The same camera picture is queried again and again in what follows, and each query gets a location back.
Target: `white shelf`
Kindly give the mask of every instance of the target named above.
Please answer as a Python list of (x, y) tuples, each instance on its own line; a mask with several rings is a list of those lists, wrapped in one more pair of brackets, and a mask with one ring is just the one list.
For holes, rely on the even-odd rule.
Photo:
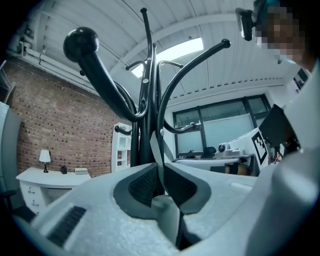
[(126, 131), (130, 131), (132, 127), (124, 123), (116, 123), (113, 126), (112, 147), (111, 147), (111, 172), (117, 172), (130, 168), (130, 152), (131, 152), (131, 136), (126, 136), (115, 132), (115, 127), (119, 126)]

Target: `window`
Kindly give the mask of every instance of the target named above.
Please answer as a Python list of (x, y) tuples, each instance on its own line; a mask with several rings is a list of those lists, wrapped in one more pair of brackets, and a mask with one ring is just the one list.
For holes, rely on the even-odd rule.
[(197, 110), (177, 114), (175, 118), (175, 127), (184, 127), (190, 125), (190, 123), (200, 123), (200, 117)]
[(250, 114), (203, 122), (207, 147), (230, 142), (254, 129)]
[(201, 156), (203, 148), (230, 142), (259, 127), (270, 106), (265, 95), (238, 98), (173, 113), (174, 126), (201, 123), (201, 130), (175, 135), (176, 157)]
[(264, 113), (268, 111), (261, 97), (248, 99), (248, 102), (251, 106), (253, 114), (259, 114), (259, 113)]
[(201, 132), (199, 130), (178, 134), (178, 152), (203, 152)]
[(235, 117), (246, 113), (245, 106), (241, 101), (201, 109), (203, 122)]

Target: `white wall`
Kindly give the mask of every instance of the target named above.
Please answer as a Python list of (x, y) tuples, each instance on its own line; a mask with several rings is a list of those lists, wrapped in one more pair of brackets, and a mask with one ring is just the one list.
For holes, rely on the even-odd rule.
[[(284, 105), (292, 101), (292, 99), (298, 94), (295, 91), (294, 85), (295, 84), (289, 83), (288, 85), (262, 86), (258, 88), (238, 89), (224, 93), (220, 92), (208, 97), (203, 97), (195, 100), (190, 100), (188, 102), (176, 103), (172, 105), (170, 105), (169, 101), (169, 107), (167, 107), (165, 111), (165, 119), (169, 124), (173, 126), (173, 112), (187, 110), (197, 106), (203, 106), (207, 104), (261, 94), (265, 94), (270, 106), (272, 106), (273, 104), (277, 104), (278, 106), (283, 107)], [(170, 148), (173, 156), (176, 157), (175, 135), (165, 130), (164, 140)]]
[(295, 81), (291, 81), (287, 85), (271, 86), (265, 93), (266, 98), (269, 101), (270, 106), (277, 104), (279, 107), (284, 107), (292, 102), (292, 100), (298, 95), (296, 92), (298, 89)]

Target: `brick wall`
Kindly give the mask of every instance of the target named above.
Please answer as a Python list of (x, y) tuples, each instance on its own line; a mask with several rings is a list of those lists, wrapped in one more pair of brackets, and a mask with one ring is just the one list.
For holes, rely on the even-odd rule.
[(5, 72), (16, 89), (9, 101), (22, 117), (17, 147), (18, 172), (39, 163), (41, 149), (50, 150), (49, 170), (87, 168), (91, 177), (111, 172), (115, 123), (121, 120), (96, 95), (16, 58)]

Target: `ceiling beam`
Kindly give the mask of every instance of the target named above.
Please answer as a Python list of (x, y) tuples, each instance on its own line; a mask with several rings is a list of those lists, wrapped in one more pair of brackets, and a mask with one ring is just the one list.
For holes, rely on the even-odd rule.
[(268, 88), (272, 86), (282, 86), (282, 85), (284, 85), (283, 79), (272, 79), (272, 80), (247, 81), (247, 82), (234, 83), (234, 84), (229, 84), (229, 85), (219, 86), (219, 87), (215, 86), (213, 88), (191, 93), (188, 95), (184, 95), (182, 97), (171, 98), (168, 102), (167, 108), (175, 105), (179, 105), (182, 103), (187, 103), (187, 102), (211, 97), (217, 94), (235, 92), (235, 94), (237, 95), (236, 92), (242, 91), (242, 90), (255, 89), (255, 88)]
[[(47, 0), (43, 1), (42, 5), (40, 6), (40, 11), (50, 11), (53, 7), (55, 1), (54, 0)], [(48, 23), (48, 15), (43, 12), (38, 12), (38, 17), (35, 21), (35, 29), (34, 29), (34, 44), (32, 49), (41, 53), (44, 49), (44, 40), (45, 40), (45, 31), (46, 26)]]
[[(59, 14), (53, 12), (53, 11), (45, 11), (45, 10), (38, 10), (39, 13), (44, 14), (50, 18), (53, 19), (57, 19), (57, 20), (63, 20), (64, 22), (69, 23), (70, 25), (74, 26), (75, 28), (80, 27), (80, 25), (74, 23), (73, 21), (67, 19), (66, 17), (60, 16)], [(99, 46), (101, 46), (102, 48), (105, 49), (105, 53), (113, 60), (115, 60), (116, 62), (119, 62), (119, 58), (117, 56), (114, 55), (114, 53), (111, 52), (111, 50), (109, 49), (108, 45), (106, 43), (104, 43), (103, 41), (99, 40)], [(126, 67), (125, 64), (120, 63), (120, 67)]]
[[(169, 27), (163, 28), (155, 32), (152, 35), (152, 40), (153, 42), (156, 42), (178, 31), (181, 31), (190, 27), (202, 25), (202, 24), (215, 23), (215, 22), (236, 22), (236, 21), (237, 21), (237, 18), (234, 13), (211, 14), (211, 15), (202, 15), (199, 17), (188, 18), (181, 22), (177, 22), (175, 24), (172, 24)], [(135, 47), (133, 47), (118, 61), (118, 63), (111, 69), (110, 75), (111, 76), (114, 75), (119, 70), (119, 68), (121, 68), (124, 65), (124, 63), (129, 62), (133, 57), (135, 57), (145, 48), (147, 48), (146, 38), (140, 43), (138, 43)]]

